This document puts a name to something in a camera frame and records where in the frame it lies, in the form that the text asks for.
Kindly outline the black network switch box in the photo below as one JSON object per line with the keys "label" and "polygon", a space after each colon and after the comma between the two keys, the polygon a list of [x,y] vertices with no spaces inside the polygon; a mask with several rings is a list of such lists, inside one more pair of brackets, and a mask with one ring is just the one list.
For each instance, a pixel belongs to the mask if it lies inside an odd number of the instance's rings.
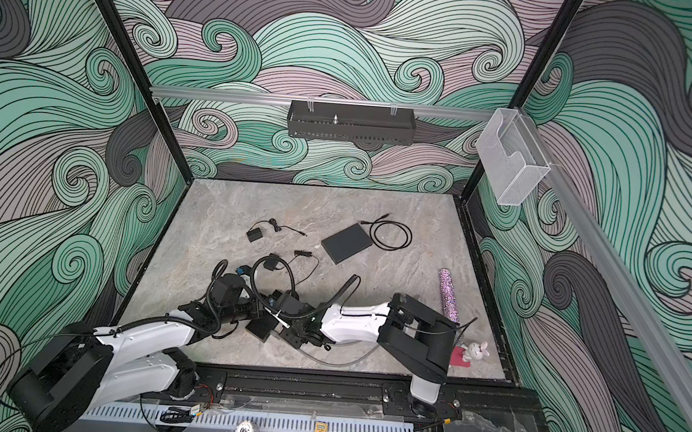
{"label": "black network switch box", "polygon": [[[268,302],[271,306],[281,309],[281,306],[286,302],[286,298],[290,297],[289,293],[283,293],[280,291],[275,291],[268,298]],[[271,336],[271,333],[275,331],[278,326],[284,328],[290,328],[290,324],[284,320],[274,317],[267,309],[261,310],[259,316],[250,320],[245,327],[245,330],[253,337],[265,343],[267,339]]]}

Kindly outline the glitter purple microphone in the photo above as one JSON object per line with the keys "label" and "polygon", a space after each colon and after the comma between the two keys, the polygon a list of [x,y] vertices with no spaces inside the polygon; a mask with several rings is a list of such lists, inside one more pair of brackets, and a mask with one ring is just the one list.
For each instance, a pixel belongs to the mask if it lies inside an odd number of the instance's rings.
{"label": "glitter purple microphone", "polygon": [[457,298],[451,272],[443,268],[438,272],[438,276],[443,315],[445,315],[447,319],[450,319],[450,321],[458,323],[459,309],[456,303]]}

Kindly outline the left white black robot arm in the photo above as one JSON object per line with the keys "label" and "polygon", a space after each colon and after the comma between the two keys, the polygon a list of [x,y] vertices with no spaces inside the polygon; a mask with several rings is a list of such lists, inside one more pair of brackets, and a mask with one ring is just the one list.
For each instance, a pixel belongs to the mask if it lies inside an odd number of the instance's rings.
{"label": "left white black robot arm", "polygon": [[25,366],[5,392],[32,432],[61,432],[85,412],[147,393],[189,399],[200,383],[184,349],[221,339],[226,324],[259,316],[245,279],[221,261],[204,295],[166,314],[120,326],[71,323]]}

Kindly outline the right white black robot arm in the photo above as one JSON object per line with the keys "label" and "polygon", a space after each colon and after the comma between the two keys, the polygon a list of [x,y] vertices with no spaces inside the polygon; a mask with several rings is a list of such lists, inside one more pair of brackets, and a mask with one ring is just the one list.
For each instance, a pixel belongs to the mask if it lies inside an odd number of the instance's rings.
{"label": "right white black robot arm", "polygon": [[[258,270],[266,262],[288,274],[289,288],[265,296],[257,286]],[[343,344],[371,343],[383,349],[411,374],[410,409],[419,418],[438,415],[441,388],[449,375],[452,352],[473,324],[457,324],[407,294],[394,294],[390,301],[366,307],[350,307],[361,277],[349,278],[330,299],[314,307],[303,303],[291,265],[276,254],[260,258],[248,271],[247,294],[258,318],[265,320],[264,333],[279,329],[279,335],[295,349],[306,344],[324,349]]]}

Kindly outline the black perforated wall tray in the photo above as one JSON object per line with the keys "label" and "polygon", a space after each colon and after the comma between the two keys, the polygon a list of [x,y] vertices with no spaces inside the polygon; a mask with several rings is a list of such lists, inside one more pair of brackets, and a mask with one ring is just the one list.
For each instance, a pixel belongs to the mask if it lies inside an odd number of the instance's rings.
{"label": "black perforated wall tray", "polygon": [[352,142],[371,150],[412,144],[417,127],[410,109],[315,100],[293,101],[287,121],[291,137]]}

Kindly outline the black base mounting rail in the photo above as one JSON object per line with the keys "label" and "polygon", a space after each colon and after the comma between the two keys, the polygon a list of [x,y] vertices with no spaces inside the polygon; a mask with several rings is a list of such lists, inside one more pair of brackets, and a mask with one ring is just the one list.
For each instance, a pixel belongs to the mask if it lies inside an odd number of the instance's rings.
{"label": "black base mounting rail", "polygon": [[[282,368],[255,368],[199,362],[199,379],[217,401],[227,396],[375,406],[387,416],[415,417],[417,398],[408,376]],[[473,410],[505,413],[541,411],[533,391],[500,381],[455,378],[429,404],[442,419]]]}

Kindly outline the dark grey box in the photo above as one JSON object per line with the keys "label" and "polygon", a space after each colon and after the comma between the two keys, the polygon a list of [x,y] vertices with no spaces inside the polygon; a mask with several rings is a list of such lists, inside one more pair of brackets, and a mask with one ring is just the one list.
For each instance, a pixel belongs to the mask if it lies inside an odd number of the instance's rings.
{"label": "dark grey box", "polygon": [[372,238],[359,224],[349,226],[321,242],[323,249],[335,265],[365,251],[372,246]]}

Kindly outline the pink toy with bunny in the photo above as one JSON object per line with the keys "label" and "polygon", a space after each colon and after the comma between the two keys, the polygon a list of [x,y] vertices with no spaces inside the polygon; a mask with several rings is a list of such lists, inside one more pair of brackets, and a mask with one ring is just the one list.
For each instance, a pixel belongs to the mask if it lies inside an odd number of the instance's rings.
{"label": "pink toy with bunny", "polygon": [[484,360],[490,354],[488,351],[489,344],[487,342],[458,344],[452,350],[449,360],[449,365],[456,368],[468,368],[472,363]]}

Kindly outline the clear acrylic wall holder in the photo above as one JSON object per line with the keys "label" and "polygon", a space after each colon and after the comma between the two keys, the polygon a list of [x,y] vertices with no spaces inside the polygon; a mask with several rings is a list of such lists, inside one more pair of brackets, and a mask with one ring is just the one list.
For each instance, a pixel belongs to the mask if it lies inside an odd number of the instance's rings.
{"label": "clear acrylic wall holder", "polygon": [[498,108],[477,140],[476,150],[498,205],[519,206],[550,172],[544,141],[521,110]]}

